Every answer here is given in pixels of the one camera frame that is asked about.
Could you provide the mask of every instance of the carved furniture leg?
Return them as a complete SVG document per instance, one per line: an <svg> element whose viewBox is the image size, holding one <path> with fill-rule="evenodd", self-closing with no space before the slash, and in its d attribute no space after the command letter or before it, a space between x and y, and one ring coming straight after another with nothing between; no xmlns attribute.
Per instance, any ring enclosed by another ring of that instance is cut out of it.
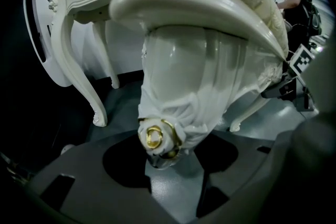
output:
<svg viewBox="0 0 336 224"><path fill-rule="evenodd" d="M95 112L93 123L100 127L106 126L105 108L81 67L72 56L70 35L74 21L71 16L66 14L66 0L57 0L54 12L56 13L51 32L51 47L55 58L65 76L91 104Z"/></svg>
<svg viewBox="0 0 336 224"><path fill-rule="evenodd" d="M106 41L105 25L106 25L105 21L94 22L93 23L93 35L94 35L94 39L98 47L100 58L103 62L105 74L111 77L112 87L114 89L118 89L120 86L119 79L112 68L112 64L110 62L110 59L109 59L109 56L106 50L107 41Z"/></svg>
<svg viewBox="0 0 336 224"><path fill-rule="evenodd" d="M250 117L252 114L261 109L270 99L262 98L261 95L243 112L242 115L234 119L230 126L230 132L238 132L240 130L240 124Z"/></svg>

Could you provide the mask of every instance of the black backpack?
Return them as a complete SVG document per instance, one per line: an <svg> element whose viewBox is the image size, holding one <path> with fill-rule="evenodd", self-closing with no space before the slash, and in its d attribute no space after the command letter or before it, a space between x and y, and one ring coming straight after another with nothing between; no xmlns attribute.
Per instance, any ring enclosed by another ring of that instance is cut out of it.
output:
<svg viewBox="0 0 336 224"><path fill-rule="evenodd" d="M302 5L308 18L308 35L310 37L320 36L322 34L322 27L321 16L318 9L312 3L312 0L304 0Z"/></svg>

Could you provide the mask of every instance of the gold trim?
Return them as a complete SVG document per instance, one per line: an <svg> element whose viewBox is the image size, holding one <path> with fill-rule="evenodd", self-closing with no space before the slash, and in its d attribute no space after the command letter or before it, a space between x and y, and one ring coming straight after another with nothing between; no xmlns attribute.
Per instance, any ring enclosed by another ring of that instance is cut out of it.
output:
<svg viewBox="0 0 336 224"><path fill-rule="evenodd" d="M152 134L156 132L159 136L159 141L152 141ZM147 135L146 135L146 142L147 142L147 146L154 150L156 148L158 148L161 144L162 144L162 131L161 131L161 128L158 127L158 126L152 126L152 127L149 127L147 129Z"/></svg>
<svg viewBox="0 0 336 224"><path fill-rule="evenodd" d="M150 119L149 118L139 118L138 119L139 123L142 122L142 121L146 121L146 120L150 120ZM171 124L169 121L166 121L164 119L161 119L161 122L167 124L169 126L169 128L172 130L172 136L173 136L172 139L173 139L174 146L175 147L177 146L178 148L180 148L182 146L182 141L179 138L179 136L177 135L177 132L176 132L176 129L175 129L174 125ZM152 141L151 138L152 138L152 133L154 131L159 133L159 141L155 141L155 142ZM163 141L163 134L162 134L162 130L161 130L160 127L155 125L155 126L149 127L147 129L146 142L147 142L147 146L150 149L154 150L154 149L158 148L162 144L162 141ZM173 151L170 151L167 154L170 158L174 158L178 154L178 152L173 153Z"/></svg>
<svg viewBox="0 0 336 224"><path fill-rule="evenodd" d="M175 127L169 121L166 121L166 120L161 120L161 121L167 124L172 129L174 144L176 144L177 146L182 146L182 141L177 135Z"/></svg>

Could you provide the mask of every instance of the white ornate vanity table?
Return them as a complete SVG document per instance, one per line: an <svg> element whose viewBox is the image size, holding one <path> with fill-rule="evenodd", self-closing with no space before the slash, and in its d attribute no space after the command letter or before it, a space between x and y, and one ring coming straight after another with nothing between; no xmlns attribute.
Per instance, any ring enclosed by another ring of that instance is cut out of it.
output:
<svg viewBox="0 0 336 224"><path fill-rule="evenodd" d="M102 102L71 53L74 20L93 22L102 64L119 82L106 52L105 21L146 34L139 138L152 164L165 168L189 154L227 108L249 91L263 92L281 79L288 54L285 23L273 0L51 0L52 48L63 72L105 126ZM231 125L268 100L259 96Z"/></svg>
<svg viewBox="0 0 336 224"><path fill-rule="evenodd" d="M55 58L65 76L91 104L96 126L106 126L105 108L84 72L74 60L70 34L74 20L86 24L93 22L93 33L105 73L112 79L113 88L119 80L113 70L106 51L105 21L109 20L108 5L111 0L50 0L49 8L54 11L51 30L51 46Z"/></svg>

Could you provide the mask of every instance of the man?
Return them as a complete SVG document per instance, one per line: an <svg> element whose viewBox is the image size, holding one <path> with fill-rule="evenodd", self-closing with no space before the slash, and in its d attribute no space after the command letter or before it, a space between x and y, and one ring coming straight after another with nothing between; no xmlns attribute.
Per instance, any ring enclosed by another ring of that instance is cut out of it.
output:
<svg viewBox="0 0 336 224"><path fill-rule="evenodd" d="M293 29L288 33L289 50L295 52L300 44L307 45L308 37L308 22L309 18L303 7L306 0L285 0L278 3L278 8L283 9L284 18L289 22ZM293 56L289 53L287 60Z"/></svg>

